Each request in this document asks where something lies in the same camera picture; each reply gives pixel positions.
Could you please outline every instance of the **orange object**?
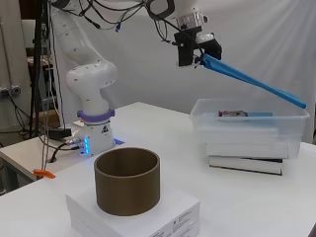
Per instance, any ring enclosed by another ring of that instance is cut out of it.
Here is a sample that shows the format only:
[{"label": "orange object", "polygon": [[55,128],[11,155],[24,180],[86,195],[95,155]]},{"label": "orange object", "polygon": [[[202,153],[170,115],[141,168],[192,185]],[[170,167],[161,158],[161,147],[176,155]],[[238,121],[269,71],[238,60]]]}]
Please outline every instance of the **orange object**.
[{"label": "orange object", "polygon": [[33,170],[33,175],[35,175],[35,176],[44,176],[44,177],[48,177],[50,179],[56,178],[56,176],[54,174],[50,173],[49,171],[44,171],[44,170],[39,170],[39,169],[34,169]]}]

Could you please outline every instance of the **brown cylinder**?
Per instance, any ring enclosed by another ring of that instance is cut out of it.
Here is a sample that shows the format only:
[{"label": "brown cylinder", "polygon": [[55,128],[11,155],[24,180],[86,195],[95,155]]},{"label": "brown cylinder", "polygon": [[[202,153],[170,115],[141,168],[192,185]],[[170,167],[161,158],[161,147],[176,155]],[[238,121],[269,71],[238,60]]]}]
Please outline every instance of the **brown cylinder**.
[{"label": "brown cylinder", "polygon": [[160,160],[140,148],[112,150],[95,162],[97,204],[106,213],[131,216],[160,199]]}]

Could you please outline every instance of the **blue led light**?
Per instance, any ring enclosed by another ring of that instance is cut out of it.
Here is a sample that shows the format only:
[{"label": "blue led light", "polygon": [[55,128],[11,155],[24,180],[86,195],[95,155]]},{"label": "blue led light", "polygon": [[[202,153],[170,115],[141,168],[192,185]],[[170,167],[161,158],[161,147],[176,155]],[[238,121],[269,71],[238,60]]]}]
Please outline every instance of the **blue led light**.
[{"label": "blue led light", "polygon": [[86,155],[89,155],[89,143],[88,143],[88,138],[86,137],[85,139],[85,153]]}]

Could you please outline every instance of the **electrical outlet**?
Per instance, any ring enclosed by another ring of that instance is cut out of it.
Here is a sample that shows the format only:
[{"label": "electrical outlet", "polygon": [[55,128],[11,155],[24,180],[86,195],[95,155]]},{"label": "electrical outlet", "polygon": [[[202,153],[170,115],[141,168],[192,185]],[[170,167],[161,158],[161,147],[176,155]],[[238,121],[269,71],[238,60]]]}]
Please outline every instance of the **electrical outlet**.
[{"label": "electrical outlet", "polygon": [[21,94],[20,86],[11,86],[11,96],[18,97]]},{"label": "electrical outlet", "polygon": [[8,88],[0,87],[0,99],[6,99],[9,97],[9,90]]}]

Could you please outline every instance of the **book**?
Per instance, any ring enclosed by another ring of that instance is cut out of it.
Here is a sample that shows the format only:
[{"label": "book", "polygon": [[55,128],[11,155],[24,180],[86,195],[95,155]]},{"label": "book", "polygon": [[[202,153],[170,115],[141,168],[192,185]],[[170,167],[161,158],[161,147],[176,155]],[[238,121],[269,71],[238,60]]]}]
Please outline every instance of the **book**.
[{"label": "book", "polygon": [[209,167],[226,170],[282,175],[282,159],[209,157]]}]

